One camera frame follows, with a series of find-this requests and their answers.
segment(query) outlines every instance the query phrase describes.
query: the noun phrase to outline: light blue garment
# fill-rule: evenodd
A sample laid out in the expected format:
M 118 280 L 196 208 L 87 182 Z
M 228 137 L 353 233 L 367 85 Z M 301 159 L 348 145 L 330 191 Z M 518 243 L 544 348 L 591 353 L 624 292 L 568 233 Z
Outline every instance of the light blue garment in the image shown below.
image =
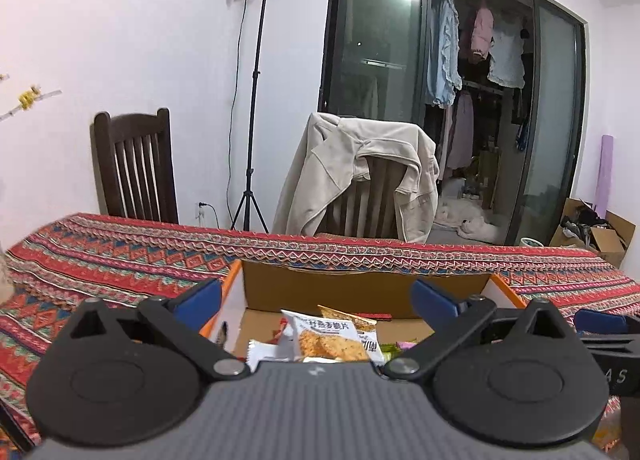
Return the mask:
M 458 11 L 453 0 L 440 0 L 431 9 L 431 42 L 427 57 L 426 103 L 447 107 L 462 88 L 458 75 Z

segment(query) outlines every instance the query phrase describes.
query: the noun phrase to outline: metal bolt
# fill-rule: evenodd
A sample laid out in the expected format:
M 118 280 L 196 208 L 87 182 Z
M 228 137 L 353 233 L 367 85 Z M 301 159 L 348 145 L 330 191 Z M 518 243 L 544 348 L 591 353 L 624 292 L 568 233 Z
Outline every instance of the metal bolt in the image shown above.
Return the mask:
M 411 375 L 420 369 L 420 364 L 413 359 L 398 357 L 389 362 L 389 369 L 397 375 Z
M 241 374 L 245 367 L 246 364 L 238 359 L 222 359 L 213 365 L 213 370 L 219 375 L 233 377 Z

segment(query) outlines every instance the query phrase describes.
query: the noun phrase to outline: beige jacket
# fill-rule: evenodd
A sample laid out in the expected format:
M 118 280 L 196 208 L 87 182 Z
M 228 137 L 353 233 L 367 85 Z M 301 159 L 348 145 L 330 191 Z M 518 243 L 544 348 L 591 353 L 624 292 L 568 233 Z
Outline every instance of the beige jacket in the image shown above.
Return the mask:
M 415 124 L 313 113 L 280 193 L 273 232 L 313 236 L 327 205 L 351 181 L 370 179 L 370 156 L 407 166 L 394 193 L 398 234 L 423 243 L 438 205 L 434 153 L 433 140 Z

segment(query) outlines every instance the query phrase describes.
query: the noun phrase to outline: table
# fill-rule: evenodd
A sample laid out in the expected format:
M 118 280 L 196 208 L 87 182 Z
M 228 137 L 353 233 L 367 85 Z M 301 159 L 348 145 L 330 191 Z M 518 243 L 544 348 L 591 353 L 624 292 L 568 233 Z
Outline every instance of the table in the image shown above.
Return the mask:
M 202 229 L 76 214 L 7 252 L 15 295 L 0 307 L 0 397 L 37 438 L 24 387 L 82 300 L 134 306 L 225 277 L 235 259 L 294 268 L 406 274 L 498 273 L 523 299 L 548 297 L 571 322 L 582 307 L 640 311 L 640 286 L 584 249 L 416 245 Z M 618 408 L 610 403 L 609 413 Z

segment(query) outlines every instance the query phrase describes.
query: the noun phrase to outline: light stand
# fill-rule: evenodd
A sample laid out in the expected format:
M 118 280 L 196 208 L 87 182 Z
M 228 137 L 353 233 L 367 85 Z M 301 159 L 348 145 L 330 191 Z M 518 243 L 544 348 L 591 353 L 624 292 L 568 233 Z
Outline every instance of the light stand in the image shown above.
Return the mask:
M 244 231 L 250 230 L 251 203 L 253 202 L 255 210 L 258 213 L 258 217 L 260 218 L 260 223 L 262 223 L 264 231 L 268 233 L 269 230 L 267 229 L 267 224 L 264 223 L 264 218 L 262 217 L 262 214 L 260 212 L 260 207 L 258 207 L 258 202 L 255 200 L 254 192 L 251 190 L 251 175 L 254 173 L 254 169 L 252 168 L 252 157 L 254 152 L 255 94 L 258 89 L 258 75 L 260 75 L 260 72 L 258 71 L 258 63 L 260 61 L 262 24 L 264 23 L 264 8 L 266 5 L 267 0 L 262 0 L 262 9 L 260 10 L 260 25 L 258 26 L 258 42 L 255 48 L 254 85 L 251 90 L 251 112 L 249 114 L 249 146 L 246 155 L 246 189 L 244 190 L 244 193 L 242 193 L 242 199 L 240 200 L 240 204 L 238 205 L 238 209 L 236 210 L 236 215 L 234 216 L 233 222 L 231 223 L 231 229 L 233 230 L 236 227 L 236 221 L 238 221 L 238 216 L 240 215 L 242 204 L 244 204 L 244 222 L 242 223 L 242 229 Z

